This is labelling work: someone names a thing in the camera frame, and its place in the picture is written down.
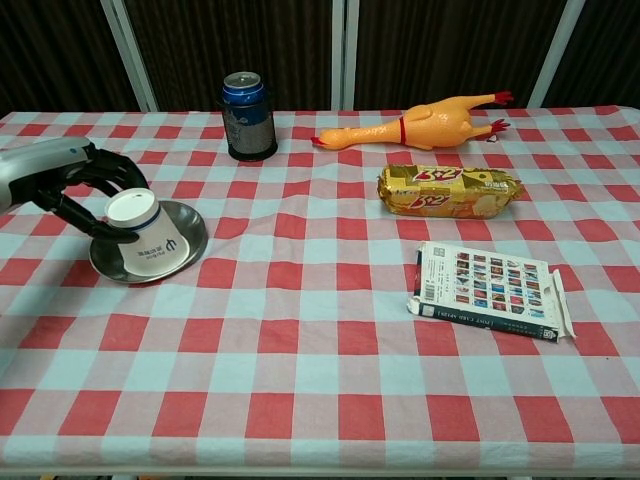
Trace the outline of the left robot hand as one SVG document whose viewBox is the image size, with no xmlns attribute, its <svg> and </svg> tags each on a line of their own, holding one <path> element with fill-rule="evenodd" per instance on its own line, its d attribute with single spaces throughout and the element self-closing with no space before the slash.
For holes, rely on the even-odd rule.
<svg viewBox="0 0 640 480">
<path fill-rule="evenodd" d="M 138 166 L 128 157 L 99 149 L 85 137 L 61 137 L 1 152 L 1 213 L 33 203 L 90 237 L 130 244 L 139 236 L 111 226 L 65 195 L 69 186 L 85 184 L 109 197 L 131 188 L 147 188 Z"/>
</svg>

